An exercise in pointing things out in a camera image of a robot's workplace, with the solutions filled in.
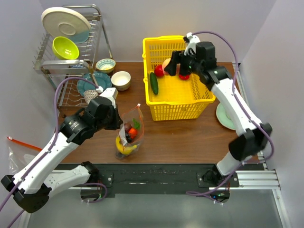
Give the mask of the clear zip bag orange zipper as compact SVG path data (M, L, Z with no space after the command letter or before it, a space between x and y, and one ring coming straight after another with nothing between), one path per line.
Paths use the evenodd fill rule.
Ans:
M141 104L125 112L121 119L123 123L115 139L116 157L123 159L139 150L144 137L143 114Z

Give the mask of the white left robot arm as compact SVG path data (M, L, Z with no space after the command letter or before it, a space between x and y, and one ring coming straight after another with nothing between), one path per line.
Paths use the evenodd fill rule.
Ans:
M102 130L117 130L122 124L113 97L98 96L86 108L67 116L50 142L21 171L6 175L1 183L26 212L41 209L54 195L76 185L94 186L99 170L89 161L55 177L51 173L85 140Z

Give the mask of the lime green bowl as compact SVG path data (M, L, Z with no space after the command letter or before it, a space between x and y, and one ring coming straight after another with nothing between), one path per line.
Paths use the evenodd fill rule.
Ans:
M79 57L78 46L66 37L55 37L52 43L54 55L60 60L74 60Z

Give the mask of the green cucumber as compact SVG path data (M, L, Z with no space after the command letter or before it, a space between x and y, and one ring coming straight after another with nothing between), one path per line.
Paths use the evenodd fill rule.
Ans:
M151 86L152 92L155 95L157 95L159 93L158 81L157 81L157 76L153 72L150 73L150 86Z

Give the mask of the large cream plate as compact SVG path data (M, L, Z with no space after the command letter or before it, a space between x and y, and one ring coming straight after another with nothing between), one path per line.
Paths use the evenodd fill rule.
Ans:
M44 10L41 22L52 37L66 37L76 44L86 42L91 32L91 24L82 14L65 7Z

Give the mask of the grey patterned bowl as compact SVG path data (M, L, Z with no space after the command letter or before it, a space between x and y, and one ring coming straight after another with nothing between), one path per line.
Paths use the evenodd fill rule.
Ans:
M84 91L84 99L87 104L89 104L92 99L94 99L98 96L99 96L99 93L96 90Z

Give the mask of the black grape bunch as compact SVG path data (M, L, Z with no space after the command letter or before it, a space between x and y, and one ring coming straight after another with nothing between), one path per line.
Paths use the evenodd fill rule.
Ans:
M121 138L121 143L123 144L123 145L126 145L126 144L130 144L130 143L132 143L133 142L133 139L131 138L131 136L130 135L125 135L125 136L123 136L122 138Z

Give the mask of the orange carrot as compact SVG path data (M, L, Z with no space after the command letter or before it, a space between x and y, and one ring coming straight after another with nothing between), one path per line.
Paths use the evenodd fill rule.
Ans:
M135 118L133 119L133 125L131 129L129 130L128 134L131 136L132 139L136 138L138 135L138 131L141 128L141 124L139 121L137 121Z

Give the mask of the red apple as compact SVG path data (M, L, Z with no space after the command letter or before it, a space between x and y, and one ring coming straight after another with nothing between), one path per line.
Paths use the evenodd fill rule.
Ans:
M154 74L157 76L157 77L163 77L164 76L164 72L163 72L163 69L162 69L162 65L157 65L154 69Z

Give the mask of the white bowl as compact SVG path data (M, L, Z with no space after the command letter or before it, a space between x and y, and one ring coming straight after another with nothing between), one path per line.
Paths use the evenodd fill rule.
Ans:
M131 75L126 71L116 72L112 75L111 82L118 91L125 91L131 85Z

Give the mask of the teal patterned small bowl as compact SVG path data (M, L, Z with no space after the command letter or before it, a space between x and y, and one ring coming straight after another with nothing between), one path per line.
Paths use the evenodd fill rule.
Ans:
M111 58L104 58L96 62L95 68L102 73L111 73L116 66L116 62Z

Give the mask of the yellow banana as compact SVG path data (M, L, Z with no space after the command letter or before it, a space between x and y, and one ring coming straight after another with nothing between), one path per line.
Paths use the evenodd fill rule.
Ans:
M119 136L117 136L115 139L115 145L117 150L123 155L129 155L137 149L137 145L123 146Z

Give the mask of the yellow plastic basket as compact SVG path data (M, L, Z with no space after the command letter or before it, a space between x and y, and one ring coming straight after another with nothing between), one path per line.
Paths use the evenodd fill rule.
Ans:
M154 121L196 119L216 100L195 74L191 74L188 80L182 80L178 76L163 76L157 79L158 94L153 93L150 73L170 58L173 51L185 49L182 36L144 38L142 47L145 97Z

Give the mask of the metal dish rack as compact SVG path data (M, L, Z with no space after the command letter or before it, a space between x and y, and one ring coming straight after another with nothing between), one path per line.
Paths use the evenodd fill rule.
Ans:
M95 4L50 7L41 14L45 30L33 68L54 89L58 89L57 108L85 107L83 93L88 83L99 86L94 72L98 61L100 37L107 38L102 13Z

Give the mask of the peach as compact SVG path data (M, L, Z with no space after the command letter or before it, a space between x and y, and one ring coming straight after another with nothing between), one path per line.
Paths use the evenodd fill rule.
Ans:
M165 67L169 64L170 60L171 59L168 58L162 64L162 70L163 70L164 75L169 75L169 73L165 71ZM180 71L180 64L177 64L177 66L176 66L176 74L175 75L178 75L179 71Z

